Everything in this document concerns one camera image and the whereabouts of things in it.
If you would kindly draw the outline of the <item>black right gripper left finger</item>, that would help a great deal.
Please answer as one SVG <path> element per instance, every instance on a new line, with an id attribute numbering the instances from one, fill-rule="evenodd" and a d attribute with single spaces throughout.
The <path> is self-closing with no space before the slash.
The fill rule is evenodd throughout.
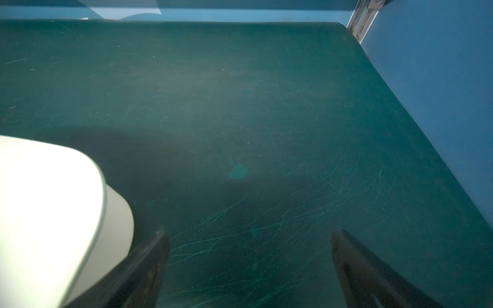
<path id="1" fill-rule="evenodd" d="M 66 307 L 155 307 L 170 248 L 167 234 L 156 232 Z"/>

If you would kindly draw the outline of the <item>white oval storage box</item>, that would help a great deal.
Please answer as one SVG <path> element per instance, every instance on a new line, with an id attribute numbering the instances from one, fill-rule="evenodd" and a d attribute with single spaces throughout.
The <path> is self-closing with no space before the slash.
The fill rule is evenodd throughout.
<path id="1" fill-rule="evenodd" d="M 1 137 L 1 306 L 63 307 L 128 255 L 134 216 L 86 154 Z"/>

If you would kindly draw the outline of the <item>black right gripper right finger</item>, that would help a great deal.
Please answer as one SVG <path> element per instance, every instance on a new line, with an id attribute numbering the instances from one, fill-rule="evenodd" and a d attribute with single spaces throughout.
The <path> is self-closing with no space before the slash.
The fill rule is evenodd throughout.
<path id="1" fill-rule="evenodd" d="M 332 234 L 332 259 L 347 307 L 442 307 L 346 230 Z"/>

